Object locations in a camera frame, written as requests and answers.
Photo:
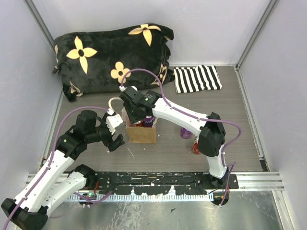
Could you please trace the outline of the purple Fanta can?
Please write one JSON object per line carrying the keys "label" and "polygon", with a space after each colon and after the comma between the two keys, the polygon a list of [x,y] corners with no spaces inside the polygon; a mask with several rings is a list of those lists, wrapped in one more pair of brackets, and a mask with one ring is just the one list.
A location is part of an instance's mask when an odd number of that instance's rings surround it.
{"label": "purple Fanta can", "polygon": [[143,127],[152,127],[154,124],[155,117],[154,116],[146,116],[143,119]]}

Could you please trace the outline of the watermelon print canvas bag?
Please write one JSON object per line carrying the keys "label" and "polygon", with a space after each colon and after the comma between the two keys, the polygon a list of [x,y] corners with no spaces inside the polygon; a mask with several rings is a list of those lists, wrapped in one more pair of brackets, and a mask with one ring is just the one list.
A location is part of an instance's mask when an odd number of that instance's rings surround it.
{"label": "watermelon print canvas bag", "polygon": [[[123,119],[123,108],[121,109],[120,116]],[[155,144],[156,143],[156,123],[158,118],[155,117],[152,127],[140,127],[126,125],[125,129],[129,137],[130,143],[138,144]]]}

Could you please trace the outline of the purple soda can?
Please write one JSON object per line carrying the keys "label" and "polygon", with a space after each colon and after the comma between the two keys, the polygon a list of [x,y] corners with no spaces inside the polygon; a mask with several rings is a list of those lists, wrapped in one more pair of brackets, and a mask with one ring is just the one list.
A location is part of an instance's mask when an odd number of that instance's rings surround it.
{"label": "purple soda can", "polygon": [[191,138],[192,133],[189,130],[187,130],[186,128],[182,127],[181,131],[180,131],[180,136],[184,139],[189,139],[189,138]]}

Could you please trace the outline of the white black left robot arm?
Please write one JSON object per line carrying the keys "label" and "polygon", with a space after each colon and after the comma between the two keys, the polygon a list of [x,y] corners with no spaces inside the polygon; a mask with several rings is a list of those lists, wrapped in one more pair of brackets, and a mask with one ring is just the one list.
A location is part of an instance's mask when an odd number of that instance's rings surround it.
{"label": "white black left robot arm", "polygon": [[107,109],[105,115],[99,117],[95,109],[94,106],[79,108],[76,123],[62,136],[56,135],[50,156],[31,182],[15,198],[3,201],[1,208],[7,217],[4,229],[12,222],[23,230],[40,230],[70,195],[96,186],[96,172],[84,164],[72,170],[59,185],[55,184],[89,144],[102,142],[109,151],[124,144],[122,135],[112,138],[123,123],[121,116]]}

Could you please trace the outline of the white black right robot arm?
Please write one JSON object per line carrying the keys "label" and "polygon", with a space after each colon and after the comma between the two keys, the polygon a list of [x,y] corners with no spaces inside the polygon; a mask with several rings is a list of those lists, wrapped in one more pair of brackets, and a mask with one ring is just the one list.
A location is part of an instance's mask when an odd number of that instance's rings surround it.
{"label": "white black right robot arm", "polygon": [[164,99],[161,94],[148,91],[142,94],[132,86],[120,87],[120,99],[131,122],[153,116],[187,129],[197,139],[197,149],[206,156],[209,164],[210,182],[220,189],[227,184],[229,169],[222,160],[225,128],[220,116],[200,114]]}

